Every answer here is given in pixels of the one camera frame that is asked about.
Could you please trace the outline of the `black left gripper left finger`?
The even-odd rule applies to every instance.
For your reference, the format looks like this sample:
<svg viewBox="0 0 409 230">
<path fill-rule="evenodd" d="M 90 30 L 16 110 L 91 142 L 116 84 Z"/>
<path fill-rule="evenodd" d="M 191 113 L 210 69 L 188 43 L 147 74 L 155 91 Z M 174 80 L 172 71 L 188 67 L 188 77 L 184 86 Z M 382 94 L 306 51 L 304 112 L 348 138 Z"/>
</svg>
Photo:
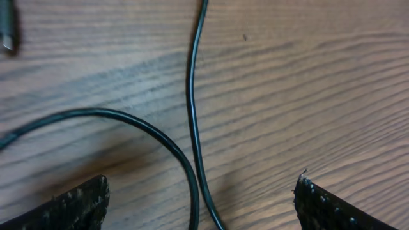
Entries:
<svg viewBox="0 0 409 230">
<path fill-rule="evenodd" d="M 107 178 L 98 175 L 1 224 L 1 230 L 100 230 L 110 200 Z"/>
</svg>

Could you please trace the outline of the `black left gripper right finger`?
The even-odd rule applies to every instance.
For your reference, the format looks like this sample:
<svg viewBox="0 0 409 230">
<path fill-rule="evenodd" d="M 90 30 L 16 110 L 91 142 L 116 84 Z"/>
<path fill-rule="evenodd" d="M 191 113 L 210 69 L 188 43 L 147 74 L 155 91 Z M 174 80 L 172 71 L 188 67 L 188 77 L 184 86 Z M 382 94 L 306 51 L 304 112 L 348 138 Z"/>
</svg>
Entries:
<svg viewBox="0 0 409 230">
<path fill-rule="evenodd" d="M 302 230 L 396 230 L 316 185 L 304 172 L 293 193 Z"/>
</svg>

